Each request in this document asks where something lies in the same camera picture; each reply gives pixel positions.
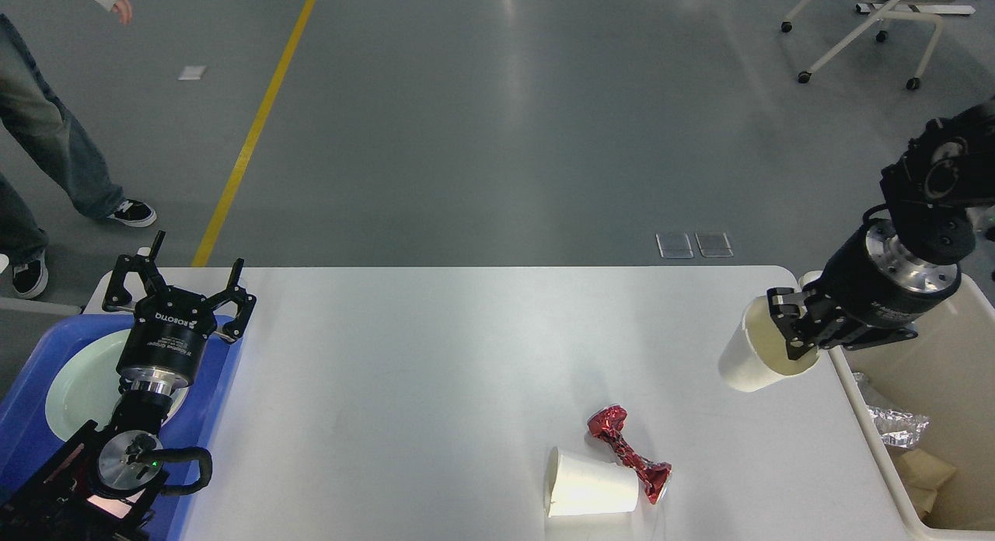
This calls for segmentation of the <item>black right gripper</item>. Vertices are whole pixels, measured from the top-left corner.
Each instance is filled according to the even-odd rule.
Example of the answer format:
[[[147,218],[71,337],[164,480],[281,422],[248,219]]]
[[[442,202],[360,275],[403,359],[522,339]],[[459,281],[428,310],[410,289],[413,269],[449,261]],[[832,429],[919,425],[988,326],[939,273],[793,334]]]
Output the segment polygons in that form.
[[[769,288],[766,303],[786,357],[799,361],[817,349],[856,351],[916,339],[916,325],[906,324],[953,296],[960,284],[959,264],[914,257],[892,220],[873,218],[829,259],[817,289]],[[864,325],[837,329],[836,305]]]

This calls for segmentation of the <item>person's hand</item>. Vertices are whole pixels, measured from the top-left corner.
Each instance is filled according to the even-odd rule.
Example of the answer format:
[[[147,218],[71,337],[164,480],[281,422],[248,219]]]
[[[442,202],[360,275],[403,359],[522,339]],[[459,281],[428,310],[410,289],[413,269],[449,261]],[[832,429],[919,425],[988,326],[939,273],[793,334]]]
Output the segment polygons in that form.
[[[134,6],[131,0],[115,0],[110,10],[117,16],[121,25],[129,25],[134,20]]]

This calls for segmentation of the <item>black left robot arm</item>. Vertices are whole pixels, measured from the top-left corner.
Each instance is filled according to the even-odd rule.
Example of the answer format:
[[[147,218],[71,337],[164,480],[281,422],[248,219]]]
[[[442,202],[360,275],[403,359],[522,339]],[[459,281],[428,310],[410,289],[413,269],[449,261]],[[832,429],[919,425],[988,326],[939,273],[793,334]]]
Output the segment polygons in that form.
[[[237,343],[257,298],[239,283],[241,258],[213,295],[167,283],[155,263],[164,237],[146,253],[120,255],[104,292],[104,311],[134,318],[109,421],[87,420],[2,503],[4,540],[146,540],[157,499],[209,485],[209,450],[170,448],[162,427],[174,393],[194,386],[209,340]]]

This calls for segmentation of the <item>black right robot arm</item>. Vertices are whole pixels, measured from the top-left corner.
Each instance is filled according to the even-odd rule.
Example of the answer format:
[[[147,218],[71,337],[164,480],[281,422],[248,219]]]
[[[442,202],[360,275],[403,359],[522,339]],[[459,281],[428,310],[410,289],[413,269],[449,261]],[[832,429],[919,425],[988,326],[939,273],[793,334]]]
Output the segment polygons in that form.
[[[935,118],[882,170],[882,203],[813,281],[766,293],[785,356],[916,338],[914,322],[953,296],[975,249],[970,208],[994,198],[994,106]]]

